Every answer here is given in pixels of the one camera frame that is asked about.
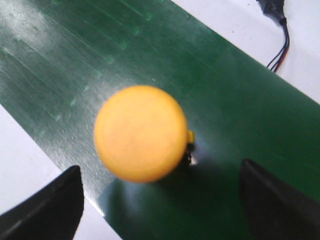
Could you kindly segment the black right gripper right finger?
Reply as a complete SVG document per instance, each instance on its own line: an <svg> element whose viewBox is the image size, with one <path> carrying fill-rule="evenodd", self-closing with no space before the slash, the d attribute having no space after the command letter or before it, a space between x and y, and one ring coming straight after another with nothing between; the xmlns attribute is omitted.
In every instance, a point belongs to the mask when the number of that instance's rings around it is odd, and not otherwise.
<svg viewBox="0 0 320 240"><path fill-rule="evenodd" d="M241 162L239 196L254 239L320 238L320 203L250 159Z"/></svg>

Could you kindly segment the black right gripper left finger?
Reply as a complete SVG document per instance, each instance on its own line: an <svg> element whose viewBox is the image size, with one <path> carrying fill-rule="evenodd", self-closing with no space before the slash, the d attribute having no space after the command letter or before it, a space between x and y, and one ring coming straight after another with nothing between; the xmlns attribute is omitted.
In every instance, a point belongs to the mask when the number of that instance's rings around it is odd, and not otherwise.
<svg viewBox="0 0 320 240"><path fill-rule="evenodd" d="M72 240L84 211L81 169L74 165L0 216L2 240Z"/></svg>

